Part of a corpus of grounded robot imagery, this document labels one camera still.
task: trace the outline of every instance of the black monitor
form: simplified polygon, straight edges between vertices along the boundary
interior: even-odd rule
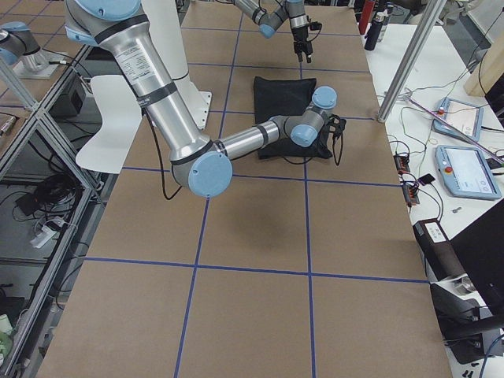
[[[490,311],[504,314],[504,200],[456,235],[451,244]]]

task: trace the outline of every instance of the white table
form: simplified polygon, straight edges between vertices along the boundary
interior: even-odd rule
[[[383,100],[384,92],[390,86],[414,31],[415,26],[413,25],[389,24],[383,42],[377,43],[374,51],[366,51],[366,57],[368,59],[379,102]],[[421,51],[420,57],[406,81],[402,93],[405,92],[406,88],[415,90],[421,87],[444,86],[453,80],[457,80],[463,72],[465,72],[465,64],[458,56],[446,32],[441,27],[434,27],[428,41],[424,45],[424,49]],[[487,104],[484,98],[468,96],[465,93],[463,85],[468,78],[469,74],[466,73],[459,81],[446,87],[414,91],[413,98],[429,109],[437,109],[439,101],[448,94],[450,94],[452,98],[477,106]],[[403,109],[405,107],[414,106],[402,101],[396,102],[386,122],[387,133],[406,143],[411,151],[422,151],[424,148],[419,142],[405,135],[404,130],[406,130],[407,134],[427,144],[424,159],[423,154],[412,154],[409,166],[416,177],[431,173],[436,178],[433,184],[443,197],[444,203],[444,214],[441,225],[448,237],[453,238],[477,217],[481,216],[495,205],[497,201],[455,198],[448,194],[435,166],[434,149],[437,145],[467,146],[467,144],[446,135],[430,132],[432,117],[426,113],[411,109]],[[483,126],[502,129],[501,124],[490,107],[485,106],[483,109]],[[401,112],[405,129],[403,129],[401,122]],[[492,151],[504,149],[504,133],[482,130],[480,143]],[[397,143],[391,144],[391,149],[393,151],[395,151],[396,145]],[[403,152],[405,150],[406,148],[404,146],[398,146],[398,151]],[[504,193],[504,177],[497,176],[496,179],[501,191]],[[422,187],[422,190],[438,198],[436,192],[430,185]],[[413,206],[411,209],[410,219],[412,224],[419,220],[434,218],[438,212],[438,206],[427,195],[420,193],[419,199],[421,202],[420,205]],[[465,370],[475,370],[472,376],[478,377],[479,367],[473,368],[470,364],[460,365],[456,362],[453,354],[448,348],[447,353],[450,357],[450,366],[454,377],[461,376]],[[484,378],[500,378],[503,374],[504,358],[499,357],[490,359],[485,368]]]

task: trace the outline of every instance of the red object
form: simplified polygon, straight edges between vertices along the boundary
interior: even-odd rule
[[[371,20],[372,10],[375,8],[376,0],[365,0],[364,7],[362,8],[361,19],[359,20],[359,33],[365,34],[368,28],[369,20]]]

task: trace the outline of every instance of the black bag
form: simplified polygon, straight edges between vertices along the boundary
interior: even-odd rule
[[[301,116],[311,102],[317,79],[267,80],[254,78],[255,122],[260,124],[274,116]],[[304,148],[289,138],[278,140],[258,150],[260,159],[275,156],[329,159],[327,148],[329,127],[325,126],[311,146]]]

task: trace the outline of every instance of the robotic arm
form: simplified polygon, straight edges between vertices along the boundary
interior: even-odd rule
[[[259,31],[266,38],[271,38],[284,21],[289,18],[291,31],[294,36],[294,52],[298,60],[302,61],[302,54],[306,55],[306,61],[311,63],[313,48],[308,40],[308,29],[321,30],[320,22],[312,22],[305,13],[303,0],[281,0],[273,13],[268,13],[254,0],[234,0],[233,2],[255,24],[259,25]]]
[[[17,21],[0,25],[0,57],[8,65],[21,58],[24,67],[31,72],[39,72],[49,66],[28,26]]]
[[[200,133],[176,85],[149,36],[149,20],[140,0],[66,0],[67,33],[108,50],[133,90],[141,108],[157,126],[170,147],[175,180],[197,195],[222,193],[232,178],[230,160],[279,138],[290,137],[310,146],[328,122],[336,92],[320,87],[302,116],[274,117],[262,124],[212,141]]]

